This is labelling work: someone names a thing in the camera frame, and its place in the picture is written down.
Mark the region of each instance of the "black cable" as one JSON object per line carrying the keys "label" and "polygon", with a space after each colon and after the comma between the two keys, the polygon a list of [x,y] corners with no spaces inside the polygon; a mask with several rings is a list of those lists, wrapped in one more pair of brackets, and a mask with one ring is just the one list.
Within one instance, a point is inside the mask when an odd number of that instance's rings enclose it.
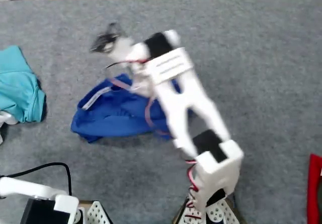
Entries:
{"label": "black cable", "polygon": [[6,175],[6,176],[3,176],[3,177],[15,178],[15,177],[19,177],[19,176],[23,176],[23,175],[30,174],[32,172],[35,172],[35,171],[38,171],[38,170],[41,170],[41,169],[44,169],[44,168],[47,168],[47,167],[50,167],[50,166],[64,166],[65,167],[66,172],[67,172],[67,177],[68,177],[68,193],[69,193],[69,195],[72,195],[72,193],[71,193],[71,176],[70,176],[70,170],[69,170],[68,165],[65,164],[65,163],[61,163],[61,162],[48,163],[48,164],[45,164],[45,165],[41,165],[41,166],[35,167],[33,169],[29,169],[29,170],[22,171],[22,172],[19,172],[19,173],[15,173],[15,174],[11,174],[11,175]]}
{"label": "black cable", "polygon": [[236,202],[236,196],[235,193],[232,194],[232,201],[233,201],[233,207],[237,209],[237,202]]}
{"label": "black cable", "polygon": [[112,64],[108,65],[107,67],[105,67],[105,69],[108,69],[108,68],[110,68],[111,66],[114,66],[114,65],[117,65],[117,64],[120,64],[120,63],[122,63],[122,62],[115,62],[115,63],[112,63]]}

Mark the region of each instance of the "white stripe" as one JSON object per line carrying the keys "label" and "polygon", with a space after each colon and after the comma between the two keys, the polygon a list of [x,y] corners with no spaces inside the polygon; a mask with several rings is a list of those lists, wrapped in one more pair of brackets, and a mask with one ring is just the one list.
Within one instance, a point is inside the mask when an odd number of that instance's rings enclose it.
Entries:
{"label": "white stripe", "polygon": [[90,99],[88,102],[85,103],[85,105],[83,105],[82,109],[83,110],[88,110],[95,102],[96,100],[103,95],[104,93],[107,93],[111,90],[110,87],[105,87],[100,89],[98,92],[96,92]]}

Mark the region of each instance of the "red object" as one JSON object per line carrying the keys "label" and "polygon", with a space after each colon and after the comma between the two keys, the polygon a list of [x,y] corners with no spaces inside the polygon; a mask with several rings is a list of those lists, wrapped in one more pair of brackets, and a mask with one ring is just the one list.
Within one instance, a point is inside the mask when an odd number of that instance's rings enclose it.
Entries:
{"label": "red object", "polygon": [[317,190],[321,183],[322,158],[311,154],[307,189],[307,223],[319,224]]}
{"label": "red object", "polygon": [[[195,191],[195,192],[198,192],[199,191],[199,188],[197,187],[197,185],[195,184],[195,181],[194,181],[194,179],[193,179],[193,176],[192,176],[192,170],[193,170],[193,167],[195,167],[195,165],[196,165],[196,163],[197,163],[197,161],[195,161],[195,160],[186,160],[186,163],[187,164],[193,164],[191,167],[189,167],[188,168],[188,170],[187,170],[187,175],[188,175],[188,178],[189,178],[189,180],[190,180],[190,182],[191,182],[191,186],[189,187],[189,194],[191,195],[191,198],[195,198],[192,194],[191,194],[191,192],[190,192],[190,190],[193,190],[193,191]],[[192,201],[188,201],[188,203],[187,203],[187,205],[186,205],[186,207],[187,208],[194,208],[194,205],[193,205],[193,202]],[[199,217],[199,216],[196,216],[196,215],[185,215],[185,217],[190,217],[190,218],[194,218],[194,219],[201,219],[201,217]]]}

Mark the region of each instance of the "red wire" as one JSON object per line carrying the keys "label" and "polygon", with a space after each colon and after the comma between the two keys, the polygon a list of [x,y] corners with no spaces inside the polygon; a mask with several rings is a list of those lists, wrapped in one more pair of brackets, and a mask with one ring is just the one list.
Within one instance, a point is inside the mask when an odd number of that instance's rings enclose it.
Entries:
{"label": "red wire", "polygon": [[148,62],[147,59],[129,59],[129,60],[121,61],[120,63],[140,63],[140,64],[144,64],[144,63],[147,63],[147,62]]}
{"label": "red wire", "polygon": [[122,81],[120,81],[120,80],[118,80],[116,78],[111,78],[109,80],[110,80],[110,82],[112,84],[114,84],[114,85],[116,85],[116,86],[118,86],[120,88],[123,88],[123,89],[126,89],[126,90],[130,90],[130,87],[131,87],[130,85],[128,85],[128,84],[126,84],[126,83],[124,83],[124,82],[122,82]]}
{"label": "red wire", "polygon": [[194,219],[201,219],[201,217],[196,216],[196,215],[185,215],[185,217],[191,217],[191,218],[194,218]]}
{"label": "red wire", "polygon": [[[189,187],[189,194],[191,196],[192,199],[195,199],[195,197],[193,196],[193,194],[191,193],[191,190],[195,191],[195,192],[198,192],[199,191],[199,188],[197,187],[194,179],[193,179],[193,176],[192,176],[192,170],[193,168],[195,167],[197,161],[195,160],[186,160],[186,163],[187,164],[193,164],[192,166],[190,166],[188,169],[187,169],[187,175],[188,175],[188,178],[192,184],[192,186]],[[193,200],[189,201],[187,204],[186,204],[186,207],[187,208],[194,208],[194,204],[193,204]],[[199,216],[196,216],[196,215],[189,215],[189,214],[186,214],[185,217],[189,217],[189,218],[194,218],[194,219],[201,219],[201,217]]]}
{"label": "red wire", "polygon": [[[154,97],[150,97],[146,107],[145,107],[145,110],[144,110],[144,117],[145,117],[145,120],[146,120],[146,123],[150,126],[150,128],[154,129],[155,128],[155,124],[152,122],[151,120],[151,116],[150,116],[150,108],[153,104],[153,101],[154,101]],[[170,135],[169,132],[164,132],[164,131],[161,131],[159,129],[156,129],[155,130],[158,134],[160,135]]]}

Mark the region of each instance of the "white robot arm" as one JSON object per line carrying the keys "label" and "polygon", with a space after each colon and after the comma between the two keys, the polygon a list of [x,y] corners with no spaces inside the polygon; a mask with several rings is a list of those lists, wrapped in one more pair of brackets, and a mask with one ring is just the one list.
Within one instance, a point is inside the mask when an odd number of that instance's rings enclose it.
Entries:
{"label": "white robot arm", "polygon": [[41,219],[43,213],[46,223],[73,224],[78,207],[78,199],[65,191],[49,186],[31,183],[9,177],[0,178],[0,199],[21,194],[32,197],[27,204],[21,223],[31,223],[33,218]]}
{"label": "white robot arm", "polygon": [[[205,93],[194,66],[176,31],[157,33],[135,45],[127,37],[117,35],[114,51],[109,56],[123,61],[133,74],[130,91],[145,97],[156,97],[167,117],[174,145],[194,159],[188,175],[192,181],[189,189],[190,207],[205,213],[206,207],[230,195],[239,178],[244,157],[229,132],[214,102]],[[116,52],[128,52],[125,56]],[[173,87],[176,80],[181,92]],[[193,110],[201,117],[208,130],[195,138],[188,133],[187,111]]]}

